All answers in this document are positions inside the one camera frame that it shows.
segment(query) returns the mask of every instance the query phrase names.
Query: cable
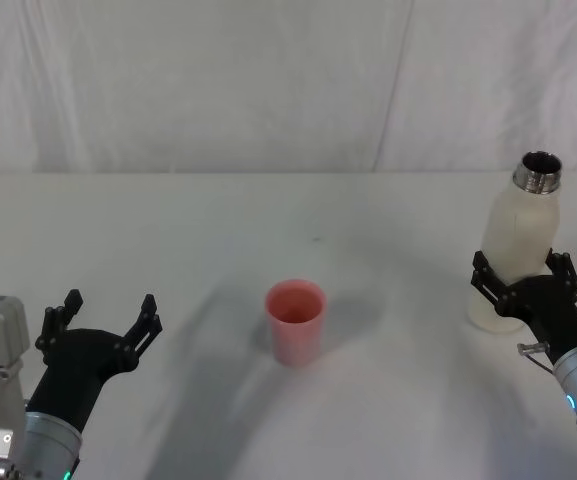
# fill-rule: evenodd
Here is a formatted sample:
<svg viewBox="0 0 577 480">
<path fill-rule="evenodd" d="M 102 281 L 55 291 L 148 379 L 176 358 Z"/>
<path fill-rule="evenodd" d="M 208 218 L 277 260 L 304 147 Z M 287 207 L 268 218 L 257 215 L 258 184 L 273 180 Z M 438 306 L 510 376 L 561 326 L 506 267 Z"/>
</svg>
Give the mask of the cable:
<svg viewBox="0 0 577 480">
<path fill-rule="evenodd" d="M 535 365 L 537 365 L 539 368 L 547 371 L 549 374 L 552 375 L 552 370 L 549 369 L 547 366 L 545 366 L 543 363 L 539 362 L 538 360 L 535 360 L 534 358 L 532 358 L 531 355 L 524 355 L 524 357 L 526 357 L 528 360 L 530 360 L 532 363 L 534 363 Z"/>
</svg>

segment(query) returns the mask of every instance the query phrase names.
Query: white backdrop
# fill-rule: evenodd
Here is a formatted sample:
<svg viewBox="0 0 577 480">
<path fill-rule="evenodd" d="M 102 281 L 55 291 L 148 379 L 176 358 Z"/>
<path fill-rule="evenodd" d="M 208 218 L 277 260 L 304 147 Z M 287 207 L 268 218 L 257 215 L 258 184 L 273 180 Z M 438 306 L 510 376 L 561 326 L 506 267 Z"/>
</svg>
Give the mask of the white backdrop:
<svg viewBox="0 0 577 480">
<path fill-rule="evenodd" d="M 577 168 L 577 0 L 0 0 L 0 171 Z"/>
</svg>

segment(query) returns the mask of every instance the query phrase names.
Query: bottle neck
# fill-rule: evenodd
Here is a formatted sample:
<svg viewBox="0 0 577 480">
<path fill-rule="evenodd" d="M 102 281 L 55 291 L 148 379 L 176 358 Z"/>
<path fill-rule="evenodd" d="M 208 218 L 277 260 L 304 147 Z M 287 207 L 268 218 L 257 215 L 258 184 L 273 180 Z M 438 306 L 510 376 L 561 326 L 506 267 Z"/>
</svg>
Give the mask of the bottle neck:
<svg viewBox="0 0 577 480">
<path fill-rule="evenodd" d="M 561 161 L 546 152 L 527 153 L 517 165 L 512 181 L 530 194 L 551 194 L 561 185 Z"/>
</svg>

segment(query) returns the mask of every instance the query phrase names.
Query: plastic cup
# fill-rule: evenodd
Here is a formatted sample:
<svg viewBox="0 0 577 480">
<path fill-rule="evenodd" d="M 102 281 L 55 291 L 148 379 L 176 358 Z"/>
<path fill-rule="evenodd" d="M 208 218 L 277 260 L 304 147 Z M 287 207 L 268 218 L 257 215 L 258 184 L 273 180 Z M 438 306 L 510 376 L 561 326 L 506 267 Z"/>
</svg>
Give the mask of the plastic cup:
<svg viewBox="0 0 577 480">
<path fill-rule="evenodd" d="M 266 295 L 266 317 L 278 362 L 303 367 L 321 351 L 326 295 L 307 280 L 286 280 Z"/>
</svg>

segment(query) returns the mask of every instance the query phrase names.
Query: bottle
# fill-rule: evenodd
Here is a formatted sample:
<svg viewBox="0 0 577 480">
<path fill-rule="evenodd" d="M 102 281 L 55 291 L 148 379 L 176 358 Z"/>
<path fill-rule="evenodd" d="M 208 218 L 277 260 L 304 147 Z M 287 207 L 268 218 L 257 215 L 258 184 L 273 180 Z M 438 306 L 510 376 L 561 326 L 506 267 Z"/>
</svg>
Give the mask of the bottle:
<svg viewBox="0 0 577 480">
<path fill-rule="evenodd" d="M 512 181 L 495 199 L 481 250 L 507 285 L 540 275 L 559 227 L 561 161 L 546 152 L 527 153 Z M 470 321 L 491 333 L 510 333 L 524 323 L 500 317 L 492 304 L 472 287 Z"/>
</svg>

